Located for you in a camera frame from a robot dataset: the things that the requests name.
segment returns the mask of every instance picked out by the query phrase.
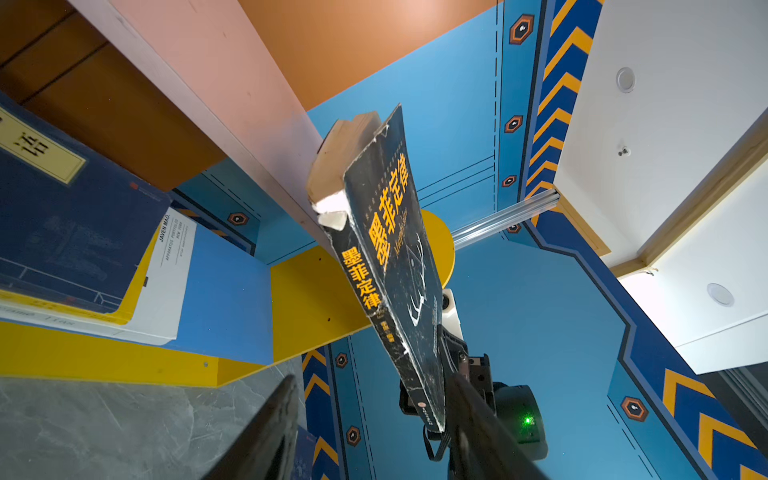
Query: book spine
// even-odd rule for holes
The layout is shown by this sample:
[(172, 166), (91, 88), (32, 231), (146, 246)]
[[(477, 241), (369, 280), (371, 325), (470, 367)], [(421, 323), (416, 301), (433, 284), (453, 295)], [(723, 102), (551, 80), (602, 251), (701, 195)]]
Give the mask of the book spine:
[(413, 372), (412, 360), (406, 342), (397, 331), (396, 323), (390, 313), (386, 292), (383, 289), (383, 281), (379, 281), (376, 278), (377, 275), (370, 268), (372, 260), (368, 258), (366, 249), (360, 244), (353, 219), (350, 217), (341, 231), (325, 227), (323, 229), (331, 240), (331, 245), (336, 251), (347, 280), (355, 291), (357, 300), (373, 324), (384, 349), (395, 363), (395, 368), (413, 401), (413, 405), (427, 428), (438, 432), (437, 418), (432, 408), (427, 408), (429, 399), (421, 381)]
[(171, 341), (170, 338), (148, 333), (132, 332), (122, 329), (120, 326), (99, 322), (98, 320), (60, 316), (49, 310), (36, 309), (26, 305), (17, 305), (3, 300), (0, 300), (0, 319), (8, 319), (16, 323), (27, 323), (29, 325), (67, 330), (69, 332), (129, 340), (131, 342), (144, 343), (147, 345), (161, 346)]

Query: yellow chevron stripe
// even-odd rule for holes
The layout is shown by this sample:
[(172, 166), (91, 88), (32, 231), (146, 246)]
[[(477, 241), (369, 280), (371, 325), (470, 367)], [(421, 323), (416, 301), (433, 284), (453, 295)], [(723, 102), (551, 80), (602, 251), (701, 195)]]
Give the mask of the yellow chevron stripe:
[(544, 69), (544, 78), (549, 76), (550, 72), (552, 72), (552, 69), (555, 67), (555, 65), (558, 64), (558, 62), (563, 58), (563, 55), (565, 55), (565, 52), (568, 51), (572, 45), (576, 45), (584, 53), (589, 55), (589, 51), (592, 49), (592, 39), (589, 37), (589, 35), (585, 34), (583, 30), (581, 30), (579, 27), (576, 27), (574, 31), (571, 32), (568, 40), (566, 40), (563, 46), (560, 47), (558, 53), (554, 54), (554, 57), (549, 61), (549, 64), (547, 64), (547, 67)]
[(670, 411), (672, 416), (674, 416), (674, 406), (675, 406), (675, 402), (677, 401), (678, 385), (682, 385), (695, 392), (699, 392), (706, 396), (715, 398), (715, 395), (713, 395), (712, 392), (710, 392), (710, 390), (707, 388), (707, 386), (704, 385), (702, 382), (698, 382), (694, 379), (689, 379), (688, 377), (683, 376), (680, 373), (673, 372), (672, 370), (667, 369), (667, 371), (664, 373), (664, 397), (662, 398), (662, 401), (664, 402), (664, 406), (667, 407), (667, 410)]
[(328, 386), (327, 383), (325, 383), (320, 377), (317, 376), (317, 374), (313, 373), (312, 378), (310, 379), (310, 383), (307, 384), (306, 388), (304, 389), (304, 400), (306, 401), (310, 397), (310, 393), (312, 392), (312, 388), (317, 385), (320, 387), (321, 390), (323, 390), (328, 395), (331, 394), (331, 388)]
[(579, 89), (581, 88), (581, 82), (574, 77), (573, 75), (569, 74), (568, 72), (565, 72), (563, 74), (563, 78), (558, 80), (558, 83), (554, 85), (554, 88), (550, 90), (550, 92), (547, 94), (547, 96), (544, 98), (544, 100), (541, 101), (541, 103), (538, 105), (538, 113), (541, 114), (541, 112), (549, 105), (549, 102), (552, 101), (552, 98), (558, 92), (561, 88), (567, 87), (571, 89), (574, 93), (578, 93)]
[(538, 160), (538, 158), (541, 156), (541, 154), (543, 154), (547, 150), (548, 147), (555, 147), (555, 148), (557, 148), (558, 150), (561, 151), (563, 149), (563, 141), (562, 140), (558, 140), (555, 137), (552, 137), (549, 140), (547, 140), (547, 143), (542, 145), (541, 148), (538, 149), (538, 152), (536, 152), (536, 155), (534, 155), (531, 158), (531, 161), (528, 163), (528, 166), (530, 167), (531, 165), (535, 164), (536, 160)]
[(179, 209), (179, 213), (183, 214), (183, 215), (186, 215), (188, 217), (199, 217), (200, 216), (200, 215), (194, 213), (192, 210), (189, 210), (187, 208), (180, 208)]
[(534, 195), (536, 195), (536, 192), (538, 191), (539, 188), (554, 188), (554, 185), (550, 184), (549, 182), (540, 181), (538, 185), (536, 185), (536, 188), (531, 190), (531, 193), (525, 196), (525, 199), (527, 200), (528, 198), (531, 198)]
[(741, 475), (739, 475), (739, 478), (741, 480), (768, 480), (768, 477), (763, 476), (744, 465), (741, 465)]
[(704, 461), (712, 466), (712, 440), (714, 433), (719, 432), (725, 436), (729, 436), (734, 440), (742, 442), (744, 445), (748, 445), (753, 449), (757, 448), (750, 437), (746, 436), (746, 433), (741, 430), (732, 427), (726, 423), (722, 423), (720, 420), (713, 419), (703, 413), (699, 414), (699, 453), (704, 458)]
[(312, 357), (315, 357), (316, 359), (318, 359), (323, 365), (327, 365), (326, 357), (324, 357), (322, 353), (318, 352), (317, 350), (310, 350), (309, 352), (306, 353), (304, 360), (301, 362), (302, 372), (306, 370), (306, 366), (310, 364), (310, 359)]
[(317, 456), (320, 455), (321, 450), (325, 452), (334, 463), (337, 465), (339, 464), (339, 454), (336, 453), (336, 450), (331, 448), (331, 445), (328, 445), (328, 442), (326, 442), (323, 437), (320, 437), (315, 444), (315, 458), (312, 460), (312, 465), (315, 465), (315, 462), (317, 462)]
[(528, 181), (527, 181), (527, 182), (525, 182), (525, 186), (527, 187), (528, 185), (530, 185), (530, 184), (531, 184), (531, 182), (533, 181), (533, 179), (535, 179), (535, 178), (536, 178), (536, 177), (537, 177), (537, 176), (538, 176), (538, 175), (539, 175), (539, 174), (540, 174), (540, 173), (541, 173), (541, 172), (542, 172), (544, 169), (546, 169), (546, 170), (552, 170), (553, 172), (556, 172), (556, 171), (558, 171), (558, 165), (557, 165), (557, 164), (553, 164), (553, 163), (552, 163), (552, 162), (550, 162), (549, 160), (545, 161), (545, 162), (544, 162), (544, 163), (543, 163), (543, 164), (542, 164), (542, 165), (541, 165), (541, 166), (538, 168), (538, 170), (536, 170), (536, 171), (533, 173), (533, 175), (531, 175), (531, 178), (528, 178)]
[(554, 16), (554, 20), (552, 20), (552, 33), (549, 34), (550, 37), (554, 35), (554, 31), (558, 29), (563, 20), (565, 20), (565, 16), (568, 15), (575, 4), (576, 0), (568, 0), (562, 7), (560, 7), (560, 11)]
[(533, 136), (533, 141), (538, 140), (538, 138), (549, 128), (550, 125), (552, 125), (552, 123), (555, 120), (559, 120), (559, 121), (563, 122), (564, 124), (570, 125), (571, 124), (571, 114), (569, 114), (567, 111), (565, 111), (565, 110), (563, 110), (561, 108), (558, 108), (557, 110), (555, 110), (554, 113), (552, 114), (552, 116), (550, 116), (550, 118), (548, 118), (547, 121), (544, 122), (544, 124), (541, 126), (541, 128), (538, 129), (538, 131), (536, 132), (536, 135)]

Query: orange chinese title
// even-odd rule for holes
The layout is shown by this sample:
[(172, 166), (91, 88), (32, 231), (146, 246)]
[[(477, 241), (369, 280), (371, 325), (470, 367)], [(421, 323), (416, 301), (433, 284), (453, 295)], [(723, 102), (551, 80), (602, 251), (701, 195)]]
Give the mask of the orange chinese title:
[[(389, 242), (389, 235), (395, 233), (395, 227), (397, 227), (395, 216), (400, 213), (400, 205), (406, 194), (406, 187), (408, 187), (408, 166), (406, 165), (406, 156), (400, 154), (395, 170), (389, 172), (389, 185), (382, 190), (382, 195), (379, 198), (379, 211), (373, 214), (373, 221), (368, 230), (371, 243), (376, 250), (376, 259), (379, 260), (379, 265), (384, 267), (385, 272), (392, 246)], [(379, 212), (382, 212), (384, 223), (379, 217)]]
[(355, 287), (362, 297), (362, 303), (368, 310), (373, 310), (381, 304), (381, 297), (376, 291), (376, 286), (373, 285), (373, 278), (370, 277), (370, 272), (366, 266), (365, 260), (362, 259), (362, 254), (357, 250), (357, 247), (352, 247), (341, 253), (342, 261), (346, 267), (347, 273), (355, 283)]

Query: murphy's law book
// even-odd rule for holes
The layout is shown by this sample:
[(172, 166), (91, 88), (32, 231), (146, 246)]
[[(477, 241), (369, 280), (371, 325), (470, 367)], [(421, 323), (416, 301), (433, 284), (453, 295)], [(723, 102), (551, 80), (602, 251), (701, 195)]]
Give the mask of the murphy's law book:
[(432, 431), (444, 430), (435, 338), (442, 287), (408, 161), (402, 107), (383, 124), (376, 112), (337, 121), (306, 190), (422, 420)]

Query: black book cover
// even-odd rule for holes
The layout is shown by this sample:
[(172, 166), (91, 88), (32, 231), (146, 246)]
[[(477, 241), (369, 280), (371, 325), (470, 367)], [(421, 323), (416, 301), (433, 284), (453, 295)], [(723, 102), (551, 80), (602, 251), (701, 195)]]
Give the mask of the black book cover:
[(442, 431), (445, 390), (435, 338), (442, 287), (400, 105), (348, 167), (344, 186), (351, 215), (343, 230), (326, 233), (424, 423)]

